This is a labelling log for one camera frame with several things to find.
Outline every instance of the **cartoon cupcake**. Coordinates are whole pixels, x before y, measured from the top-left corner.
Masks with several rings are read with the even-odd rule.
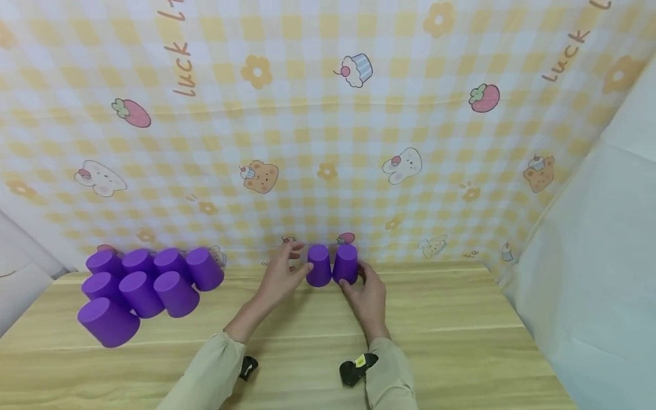
[[[333,72],[341,75],[346,82],[353,88],[362,88],[362,85],[373,75],[373,68],[369,57],[360,53],[353,57],[346,56],[342,61],[342,68],[339,72]]]
[[[535,155],[531,161],[529,161],[529,168],[533,168],[536,171],[544,168],[544,158]]]
[[[239,171],[240,171],[239,175],[243,179],[253,179],[253,177],[255,176],[255,171],[252,170],[250,167],[240,167]]]
[[[501,258],[506,262],[510,262],[513,259],[512,250],[508,242],[504,243],[501,247]]]

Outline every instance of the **cartoon strawberry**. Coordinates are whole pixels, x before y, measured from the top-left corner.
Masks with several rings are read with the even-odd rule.
[[[472,96],[469,99],[469,104],[475,112],[488,112],[491,111],[499,103],[501,94],[499,88],[493,84],[481,84],[478,88],[469,93]]]
[[[351,243],[356,240],[356,236],[352,234],[351,232],[344,232],[343,234],[339,235],[337,238],[337,243],[340,245],[344,243]]]
[[[150,116],[146,110],[132,100],[116,98],[112,102],[112,108],[116,111],[116,115],[123,118],[130,125],[139,128],[148,128],[150,126]]]

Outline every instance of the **purple plastic cup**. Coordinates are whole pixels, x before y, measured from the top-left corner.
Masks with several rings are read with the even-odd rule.
[[[153,279],[159,276],[159,272],[155,267],[155,258],[147,249],[141,248],[128,252],[123,257],[123,267],[128,274],[146,272]]]
[[[201,300],[201,295],[175,271],[161,274],[155,279],[154,287],[172,318],[181,318],[192,313]]]
[[[333,266],[333,280],[346,279],[351,285],[358,280],[358,250],[351,244],[339,245]]]
[[[145,272],[133,272],[124,277],[119,290],[142,319],[154,318],[164,310],[164,304],[153,288],[153,278]]]
[[[97,298],[82,306],[77,320],[106,348],[126,343],[141,324],[138,317],[107,298]]]
[[[119,279],[125,277],[125,269],[121,263],[121,258],[116,256],[110,249],[98,251],[87,259],[87,269],[92,274],[99,272],[109,272]]]
[[[223,282],[223,270],[208,248],[196,248],[187,254],[189,272],[194,278],[196,289],[209,292]]]
[[[107,298],[123,309],[132,310],[132,306],[130,306],[123,293],[119,290],[120,281],[118,277],[115,277],[109,272],[99,272],[89,276],[82,283],[82,292],[89,300]]]
[[[314,268],[307,275],[306,280],[311,286],[323,287],[330,283],[330,254],[328,248],[323,245],[314,245],[308,251],[308,262],[314,264]]]
[[[189,273],[189,266],[177,248],[168,248],[155,255],[155,267],[160,274],[178,272],[187,282],[193,284],[194,279]]]

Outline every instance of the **tabletop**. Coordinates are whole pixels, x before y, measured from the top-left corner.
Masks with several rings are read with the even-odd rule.
[[[576,408],[482,265],[375,268],[387,284],[388,326],[411,362],[419,409]],[[89,274],[60,278],[0,338],[0,409],[154,409],[205,340],[252,296],[262,270],[228,268],[190,315],[142,320],[116,349],[101,347],[76,320]],[[304,282],[248,343],[260,367],[237,382],[222,409],[364,410],[364,383],[343,386],[338,369],[365,350],[338,285]]]

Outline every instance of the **bear print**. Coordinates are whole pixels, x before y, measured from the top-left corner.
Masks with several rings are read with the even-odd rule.
[[[534,156],[529,161],[529,167],[524,170],[524,178],[531,185],[531,191],[536,194],[545,189],[554,180],[554,164],[556,160],[553,157]]]
[[[278,167],[273,164],[253,161],[248,167],[240,167],[239,170],[244,186],[260,194],[268,193],[278,180]]]

